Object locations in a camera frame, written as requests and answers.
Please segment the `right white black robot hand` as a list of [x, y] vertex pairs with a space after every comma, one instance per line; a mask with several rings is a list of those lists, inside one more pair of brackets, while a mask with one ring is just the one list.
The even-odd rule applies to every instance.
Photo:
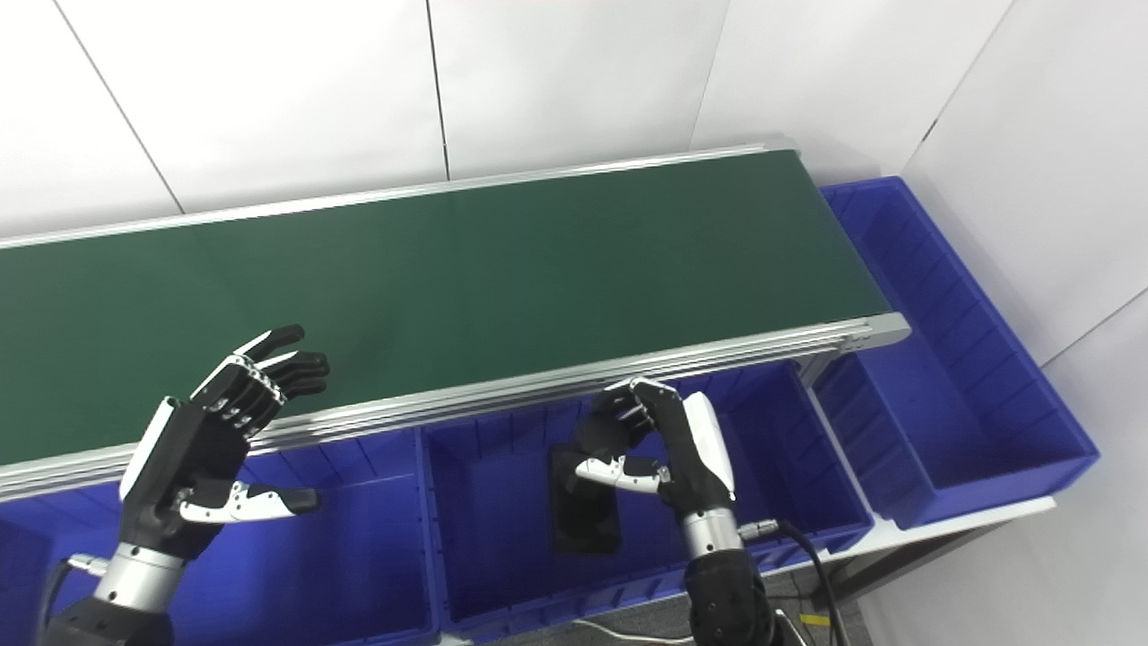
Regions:
[[712, 400], [627, 378], [606, 386], [563, 458], [567, 481], [657, 495], [678, 519], [734, 509], [734, 464]]

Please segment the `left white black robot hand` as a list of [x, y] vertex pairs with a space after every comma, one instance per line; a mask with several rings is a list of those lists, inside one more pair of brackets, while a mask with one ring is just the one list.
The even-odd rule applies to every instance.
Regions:
[[218, 522], [189, 522], [179, 507], [204, 488], [226, 503], [251, 449], [288, 402], [321, 394], [326, 355], [300, 351], [301, 326], [271, 328], [230, 352], [188, 400], [161, 400], [119, 483], [121, 544], [188, 561], [222, 532]]

